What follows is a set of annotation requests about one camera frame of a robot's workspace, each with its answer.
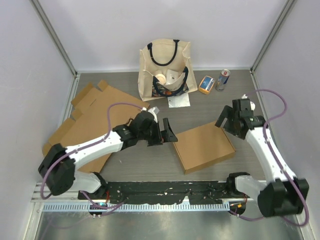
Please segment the spare cardboard blank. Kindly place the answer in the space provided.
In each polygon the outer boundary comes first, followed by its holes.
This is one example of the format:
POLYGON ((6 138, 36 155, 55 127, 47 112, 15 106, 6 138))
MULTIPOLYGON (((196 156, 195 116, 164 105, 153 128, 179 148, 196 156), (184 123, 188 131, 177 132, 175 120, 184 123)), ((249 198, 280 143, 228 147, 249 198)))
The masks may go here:
MULTIPOLYGON (((54 144, 61 143, 63 147, 74 146, 95 139, 108 132, 107 110, 114 103, 131 103, 140 107, 149 108, 147 102, 133 97, 121 90, 110 86, 101 80, 98 87, 89 83, 71 101, 74 110, 61 126, 48 139, 42 148, 45 157, 54 144)), ((125 124, 130 118, 134 118, 139 109, 128 105, 117 105, 110 110, 111 127, 125 124)), ((99 173, 111 154, 82 166, 79 171, 84 173, 99 173)))

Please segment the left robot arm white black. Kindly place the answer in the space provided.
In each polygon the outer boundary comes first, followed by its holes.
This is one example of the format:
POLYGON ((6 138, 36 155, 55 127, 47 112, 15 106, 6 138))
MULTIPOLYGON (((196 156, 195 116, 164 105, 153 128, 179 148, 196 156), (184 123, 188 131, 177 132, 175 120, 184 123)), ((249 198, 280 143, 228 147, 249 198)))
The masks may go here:
POLYGON ((38 168, 43 178, 41 190, 48 187, 50 196, 73 190, 83 198, 102 199, 108 191, 104 178, 98 172, 84 173, 79 169, 100 157, 133 147, 138 141, 146 141, 149 147, 177 142, 167 118, 163 119, 163 126, 161 130, 154 113, 143 110, 127 124, 95 139, 67 147, 53 145, 38 168))

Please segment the brown cardboard box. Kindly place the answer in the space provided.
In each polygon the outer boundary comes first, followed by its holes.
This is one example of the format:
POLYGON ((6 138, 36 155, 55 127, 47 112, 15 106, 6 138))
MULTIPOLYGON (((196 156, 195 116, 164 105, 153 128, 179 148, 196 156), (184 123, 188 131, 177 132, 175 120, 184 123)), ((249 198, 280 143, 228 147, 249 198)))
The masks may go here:
POLYGON ((185 175, 231 159, 236 149, 221 127, 210 122, 176 135, 173 143, 185 175))

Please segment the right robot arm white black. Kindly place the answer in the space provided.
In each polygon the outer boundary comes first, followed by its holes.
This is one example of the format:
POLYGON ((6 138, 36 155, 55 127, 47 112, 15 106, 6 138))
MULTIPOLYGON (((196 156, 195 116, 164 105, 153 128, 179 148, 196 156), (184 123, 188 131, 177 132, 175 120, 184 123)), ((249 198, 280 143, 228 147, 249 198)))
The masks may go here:
POLYGON ((264 217, 283 217, 302 213, 306 205, 309 184, 297 178, 277 149, 271 131, 261 115, 254 115, 248 98, 234 99, 225 105, 216 127, 249 143, 256 154, 265 176, 265 183, 247 172, 229 174, 226 193, 233 198, 245 194, 257 202, 264 217))

